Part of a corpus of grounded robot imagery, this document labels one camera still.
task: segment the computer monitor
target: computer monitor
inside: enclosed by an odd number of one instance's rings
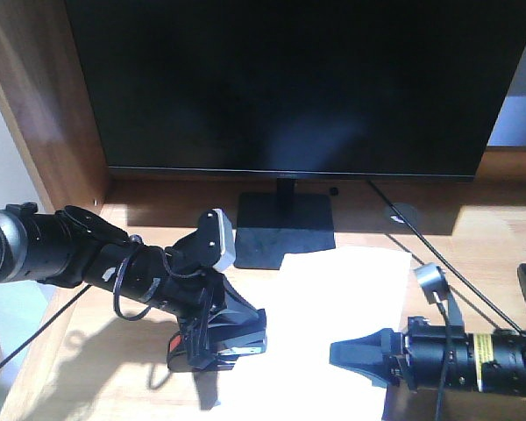
[[[472,180],[526,43],[526,0],[66,5],[113,173],[287,180],[240,201],[248,268],[335,246],[288,180]]]

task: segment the black cable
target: black cable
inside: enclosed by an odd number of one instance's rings
[[[78,292],[78,294],[73,296],[66,304],[64,304],[62,306],[62,308],[60,310],[58,310],[56,313],[54,313],[51,316],[51,318],[49,318],[28,340],[26,340],[23,344],[21,344],[18,348],[16,348],[16,350],[13,353],[8,355],[6,358],[4,358],[0,362],[0,369],[3,366],[5,366],[6,364],[8,364],[11,360],[13,360],[16,357],[16,355],[21,353],[26,346],[31,344],[41,333],[43,333],[43,331],[47,327],[49,327],[63,312],[65,312],[68,309],[68,307],[70,307],[72,304],[74,304],[78,300],[78,298],[83,296],[88,291],[88,289],[90,289],[90,288],[91,288],[91,285],[86,285],[84,288],[82,288]]]
[[[401,243],[401,241],[398,241],[393,235],[390,235],[390,234],[385,234],[386,237],[388,237],[389,239],[391,239],[397,246],[399,246],[401,248],[401,250],[403,250],[405,253],[409,253],[411,254],[411,256],[413,257],[413,260],[415,260],[418,264],[420,264],[421,266],[424,266],[424,261],[422,261],[418,256],[416,256],[415,254],[413,254],[413,252],[411,250],[409,250],[407,247],[405,247],[405,245],[403,245]],[[474,303],[472,303],[470,300],[468,300],[463,294],[461,294],[457,289],[455,289],[454,287],[452,287],[451,285],[448,285],[448,288],[450,288],[450,291],[452,292],[452,294],[454,294],[455,296],[457,296],[460,300],[462,300],[464,303],[466,303],[468,306],[470,306],[470,308],[474,311],[477,312],[477,314],[479,314],[486,322],[488,322],[494,329],[499,329],[499,326],[493,321],[491,320],[491,318],[489,318],[489,316],[487,314],[485,314],[477,305],[475,305]]]
[[[450,330],[450,320],[448,319],[448,313],[444,308],[443,304],[435,292],[435,298],[437,299],[437,308],[444,319],[444,331],[446,335],[446,345],[444,348],[444,359],[442,363],[442,370],[440,371],[440,382],[438,383],[437,389],[437,405],[435,409],[435,421],[439,421],[442,415],[442,402],[444,397],[444,386],[446,384],[446,376],[448,375],[448,367],[450,366],[450,358],[453,352],[452,336]]]
[[[124,275],[126,274],[126,269],[129,267],[129,264],[131,263],[132,259],[138,253],[139,250],[140,246],[137,245],[132,251],[132,253],[123,259],[117,271],[117,277],[115,278],[115,282],[113,283],[113,310],[115,311],[115,314],[117,314],[120,318],[129,322],[136,322],[138,320],[143,319],[146,316],[146,314],[148,314],[148,312],[152,309],[152,305],[148,305],[139,314],[135,314],[133,316],[126,316],[121,311],[121,287],[123,286]]]
[[[475,286],[469,282],[454,266],[447,261],[442,254],[411,224],[407,218],[395,207],[395,205],[382,193],[382,191],[370,180],[367,180],[368,185],[378,194],[384,203],[395,212],[395,214],[405,223],[405,225],[423,242],[423,244],[435,255],[437,258],[454,274],[460,281],[462,281],[467,288],[469,288],[481,301],[487,304],[491,310],[497,313],[504,321],[506,321],[519,334],[524,335],[525,332],[517,325],[509,316],[507,316],[501,309],[494,305],[486,296],[483,295]]]
[[[172,247],[166,247],[165,250],[162,250],[160,248],[160,251],[161,251],[161,258],[162,258],[162,262],[164,263],[164,268],[166,269],[166,272],[168,275],[172,276],[173,278],[179,278],[179,279],[193,279],[193,278],[196,278],[197,276],[199,275],[202,275],[203,274],[203,270],[202,269],[197,269],[195,272],[193,272],[192,274],[177,274],[175,273],[172,268],[169,266],[169,263],[167,262],[167,257],[168,256],[173,256],[172,253],[181,253],[181,252],[176,252]]]

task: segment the monitor stand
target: monitor stand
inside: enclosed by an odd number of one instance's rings
[[[295,194],[295,180],[278,179],[276,193],[242,193],[236,231],[236,268],[278,269],[285,253],[335,248],[331,201]]]

